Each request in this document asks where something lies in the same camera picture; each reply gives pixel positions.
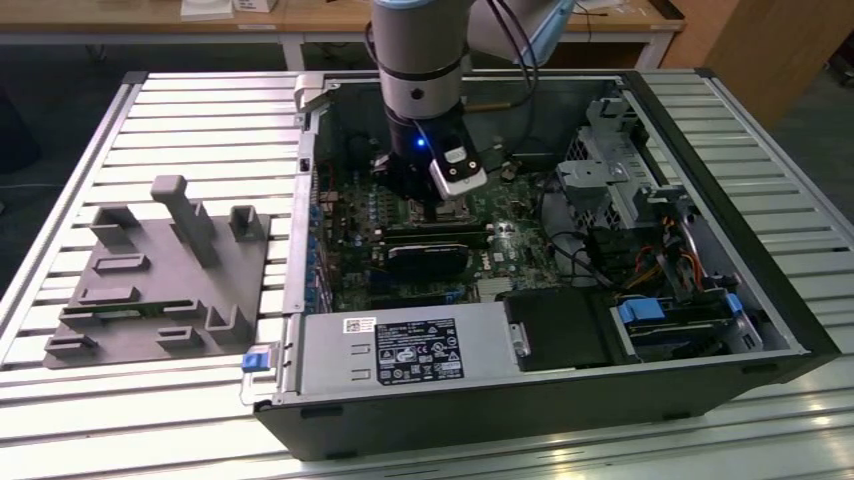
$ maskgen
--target black cable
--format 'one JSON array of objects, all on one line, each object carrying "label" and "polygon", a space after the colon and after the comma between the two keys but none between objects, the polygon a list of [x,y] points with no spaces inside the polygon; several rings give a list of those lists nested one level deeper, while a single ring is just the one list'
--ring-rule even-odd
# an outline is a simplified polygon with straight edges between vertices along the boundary
[{"label": "black cable", "polygon": [[572,254],[567,252],[561,247],[559,247],[553,242],[551,243],[551,246],[555,247],[555,252],[563,255],[570,260],[570,262],[572,262],[576,265],[580,265],[584,268],[584,270],[590,272],[594,280],[596,281],[596,283],[599,283],[599,285],[602,285],[608,290],[614,290],[620,293],[627,293],[627,290],[623,287],[620,287],[616,284],[616,282],[614,282],[614,280],[606,277],[604,274],[600,271],[598,271],[590,263],[584,262],[583,260],[579,260],[578,257],[572,257]]},{"label": "black cable", "polygon": [[371,40],[371,32],[373,31],[373,22],[368,22],[364,26],[364,47],[368,49],[368,57],[379,68],[379,62],[376,61],[376,50],[373,49],[373,40]]},{"label": "black cable", "polygon": [[[524,31],[524,28],[521,27],[521,22],[519,22],[519,17],[516,17],[515,12],[507,6],[507,2],[504,0],[495,0],[495,1],[497,2],[497,5],[504,10],[504,13],[507,14],[507,16],[509,17],[509,22],[512,23],[513,28],[516,29],[516,33],[519,34],[519,36],[524,40],[524,46],[527,48],[527,52],[525,53],[528,54],[528,56],[531,58],[529,67],[531,67],[531,70],[532,70],[532,77],[533,77],[533,80],[531,81],[531,88],[528,90],[527,99],[523,100],[523,102],[524,101],[528,102],[528,112],[527,112],[527,118],[525,118],[525,121],[524,121],[524,128],[521,129],[521,135],[519,136],[519,139],[512,144],[512,146],[507,148],[507,153],[509,155],[512,155],[512,154],[516,153],[516,151],[519,150],[519,148],[521,147],[521,145],[527,141],[527,138],[531,136],[531,131],[533,130],[533,118],[536,117],[535,94],[536,94],[536,88],[539,86],[539,60],[536,58],[536,53],[533,52],[533,45],[531,44],[531,38],[529,38],[527,32]],[[521,54],[519,54],[517,58],[519,58],[519,64],[523,66],[523,68],[524,68],[524,70],[527,72],[527,57],[524,57],[524,56],[521,56]]]},{"label": "black cable", "polygon": [[[512,11],[512,9],[507,6],[507,2],[504,0],[493,0],[497,5],[501,7],[501,9],[504,10],[504,13],[507,14],[507,17],[509,18],[509,23],[512,24],[513,28],[516,29],[516,33],[519,34],[519,36],[521,37],[521,40],[524,40],[524,47],[527,48],[527,53],[531,56],[531,70],[533,72],[532,74],[532,81],[531,81],[531,90],[529,90],[529,95],[528,98],[531,98],[533,96],[533,93],[536,93],[536,87],[539,86],[539,65],[537,65],[537,59],[536,59],[536,53],[533,53],[533,45],[531,44],[531,37],[528,37],[527,32],[524,31],[524,27],[521,26],[521,22],[519,21],[519,17],[516,17],[515,12]],[[507,40],[509,40],[515,47],[516,47],[516,52],[519,54],[517,58],[519,58],[519,65],[521,66],[521,68],[524,69],[524,72],[527,74],[527,62],[525,62],[525,57],[521,56],[521,52],[520,49],[517,48],[517,44],[515,43],[515,39],[512,37],[512,35],[509,37],[507,37]]]},{"label": "black cable", "polygon": [[507,22],[504,22],[504,17],[501,16],[501,13],[497,11],[495,0],[487,0],[485,4],[489,7],[489,10],[492,10],[492,16],[495,17],[497,26],[500,27],[501,32],[504,33],[504,37],[507,38],[507,41],[509,42],[512,53],[515,53],[516,58],[519,59],[519,69],[521,70],[521,78],[524,79],[524,85],[527,87],[527,93],[524,94],[524,96],[519,100],[516,100],[513,103],[511,103],[509,108],[515,108],[519,105],[521,105],[524,102],[527,102],[528,99],[531,98],[532,80],[529,77],[528,69],[524,65],[524,59],[521,58],[521,49],[519,48],[519,44],[516,43],[516,39],[513,38],[512,33],[509,32],[509,27],[507,26]]},{"label": "black cable", "polygon": [[559,237],[560,235],[571,235],[578,240],[587,240],[587,235],[576,230],[560,230],[557,233],[551,234],[551,238]]},{"label": "black cable", "polygon": [[584,15],[584,20],[587,20],[587,43],[592,42],[592,26],[590,25],[590,17],[599,16],[599,15],[607,15],[607,14],[592,14],[590,13],[590,10],[587,10],[587,7],[584,7],[582,4],[576,3],[575,6],[578,8],[580,8],[582,10],[584,10],[584,13],[582,13],[580,15]]}]

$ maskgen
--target warning label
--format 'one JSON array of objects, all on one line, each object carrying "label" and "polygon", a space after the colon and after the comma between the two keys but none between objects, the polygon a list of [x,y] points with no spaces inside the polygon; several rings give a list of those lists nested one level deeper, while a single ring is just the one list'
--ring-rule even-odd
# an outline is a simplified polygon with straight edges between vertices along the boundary
[{"label": "warning label", "polygon": [[452,318],[376,324],[376,371],[383,385],[463,378]]}]

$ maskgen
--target blue latch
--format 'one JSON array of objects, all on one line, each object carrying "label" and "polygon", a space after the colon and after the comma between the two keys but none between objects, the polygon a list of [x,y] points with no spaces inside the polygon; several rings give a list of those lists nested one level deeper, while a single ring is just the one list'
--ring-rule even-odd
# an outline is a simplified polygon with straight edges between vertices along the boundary
[{"label": "blue latch", "polygon": [[663,320],[664,311],[655,298],[632,298],[618,307],[619,318],[623,323],[634,321]]},{"label": "blue latch", "polygon": [[744,307],[742,306],[742,301],[738,299],[738,295],[734,293],[726,294],[726,304],[730,306],[730,310],[732,311],[732,316],[738,316],[743,311]]},{"label": "blue latch", "polygon": [[269,352],[249,352],[244,354],[240,369],[243,373],[265,372],[269,370]]}]

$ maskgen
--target motherboard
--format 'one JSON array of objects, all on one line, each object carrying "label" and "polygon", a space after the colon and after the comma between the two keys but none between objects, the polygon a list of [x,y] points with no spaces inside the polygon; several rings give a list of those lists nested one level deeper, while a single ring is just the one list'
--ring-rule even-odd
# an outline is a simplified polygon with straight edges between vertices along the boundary
[{"label": "motherboard", "polygon": [[535,218],[539,189],[500,177],[435,212],[352,172],[320,170],[335,311],[492,301],[560,277]]}]

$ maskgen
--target aluminum slotted table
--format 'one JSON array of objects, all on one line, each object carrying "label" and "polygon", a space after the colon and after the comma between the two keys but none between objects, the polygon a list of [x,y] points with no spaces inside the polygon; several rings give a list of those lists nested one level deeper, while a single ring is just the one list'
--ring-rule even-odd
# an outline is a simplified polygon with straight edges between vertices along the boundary
[{"label": "aluminum slotted table", "polygon": [[[44,345],[85,265],[97,205],[180,174],[211,215],[273,216],[257,342],[277,339],[301,131],[297,73],[128,76],[0,304],[4,478],[792,478],[854,468],[854,234],[719,81],[644,73],[843,356],[699,418],[381,458],[301,463],[241,401],[240,356],[46,370]],[[659,151],[662,171],[675,172]],[[272,375],[256,378],[263,395]]]}]

